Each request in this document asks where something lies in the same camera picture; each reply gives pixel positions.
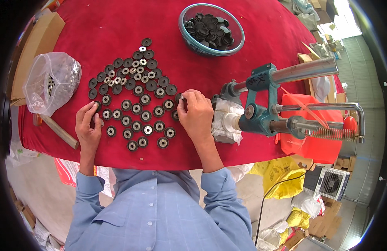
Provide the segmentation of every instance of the electric cord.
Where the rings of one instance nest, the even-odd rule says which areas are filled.
[[[267,191],[267,193],[265,194],[265,196],[263,196],[263,199],[262,199],[262,205],[261,205],[261,213],[259,214],[259,221],[258,221],[258,230],[256,231],[256,239],[255,239],[255,247],[256,247],[256,244],[258,243],[258,236],[259,236],[259,228],[261,226],[261,218],[262,218],[262,211],[263,211],[263,203],[265,202],[265,198],[267,197],[267,195],[270,193],[270,191],[278,184],[280,183],[283,183],[283,182],[286,182],[286,181],[290,181],[290,180],[294,180],[294,179],[299,179],[301,178],[302,176],[304,176],[311,168],[309,168],[308,170],[306,170],[305,173],[301,174],[301,176],[298,176],[296,178],[292,178],[292,179],[286,179],[286,180],[283,180],[283,181],[280,181],[280,182],[277,182],[276,184],[274,184],[270,189],[269,191]]]

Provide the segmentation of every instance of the red tablecloth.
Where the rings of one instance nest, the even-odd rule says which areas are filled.
[[[178,92],[194,88],[206,97],[220,93],[221,86],[236,79],[245,80],[251,70],[266,63],[273,63],[278,69],[298,64],[297,53],[308,53],[302,44],[314,43],[312,34],[302,23],[277,0],[215,0],[212,4],[231,12],[241,23],[245,32],[243,48],[230,57],[204,58],[193,53],[184,43],[178,29],[181,11],[194,1],[104,1],[67,0],[58,9],[66,25],[62,30],[54,51],[63,51],[75,58],[82,66],[82,79],[74,96],[52,118],[74,138],[75,114],[80,107],[89,103],[88,81],[112,63],[115,58],[129,58],[136,51],[143,38],[153,40],[150,49],[163,75],[178,87]],[[291,93],[305,93],[303,82],[285,83],[283,87]],[[152,102],[145,109],[152,111],[161,104],[152,92]],[[282,91],[279,90],[279,101]],[[138,102],[131,91],[125,88],[119,95],[113,95],[110,109],[121,107],[121,101],[130,99]],[[241,96],[245,103],[246,94]],[[267,92],[258,93],[257,102],[267,105]],[[132,113],[134,120],[138,116]],[[154,133],[149,145],[136,152],[126,148],[122,137],[124,127],[120,121],[106,121],[95,164],[114,168],[182,170],[201,168],[195,148],[178,122],[171,119],[171,112],[161,118],[166,126],[174,127],[176,137],[170,139],[169,147],[159,149],[157,139],[163,136]],[[113,125],[117,135],[110,138],[105,128]],[[26,106],[19,110],[19,134],[25,148],[54,157],[79,161],[80,148],[73,150],[63,142],[46,124],[35,127],[32,114]],[[136,133],[134,140],[142,136]],[[260,134],[242,133],[241,145],[216,143],[225,166],[264,161],[285,156],[274,138]]]

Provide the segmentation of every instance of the wooden stick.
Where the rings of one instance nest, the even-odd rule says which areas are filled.
[[[70,145],[73,149],[78,148],[79,142],[70,136],[70,134],[67,133],[64,129],[62,129],[52,118],[43,114],[40,114],[40,117],[68,145]]]

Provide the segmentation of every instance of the orange plastic bag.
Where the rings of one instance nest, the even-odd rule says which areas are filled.
[[[303,94],[291,94],[295,98],[299,99],[304,104],[316,104],[320,103],[316,98],[303,95]],[[297,104],[293,98],[287,94],[283,94],[281,100],[282,105]],[[322,110],[313,111],[320,118],[324,118],[326,121],[343,122],[341,112],[338,110]],[[299,115],[305,119],[315,120],[308,112],[290,111],[281,112],[280,116],[283,118],[289,118],[294,115]],[[281,150],[287,155],[298,154],[304,158],[313,159],[316,163],[333,164],[336,160],[341,148],[341,141],[329,140],[321,138],[306,137],[305,139],[297,139],[291,134],[280,133]]]

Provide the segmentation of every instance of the glass bowl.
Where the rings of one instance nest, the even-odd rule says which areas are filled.
[[[228,28],[231,30],[232,38],[234,38],[234,43],[232,44],[232,46],[229,46],[229,50],[219,51],[219,50],[206,47],[200,42],[196,41],[186,31],[184,26],[185,21],[188,21],[192,17],[194,18],[196,13],[199,13],[199,12],[205,15],[210,13],[215,17],[222,17],[228,20],[228,22],[230,23]],[[241,27],[241,24],[231,13],[213,4],[200,3],[200,4],[192,4],[186,7],[179,15],[178,27],[187,46],[191,48],[198,55],[231,56],[237,53],[239,50],[241,50],[241,48],[244,46],[245,35],[244,35],[244,30]]]

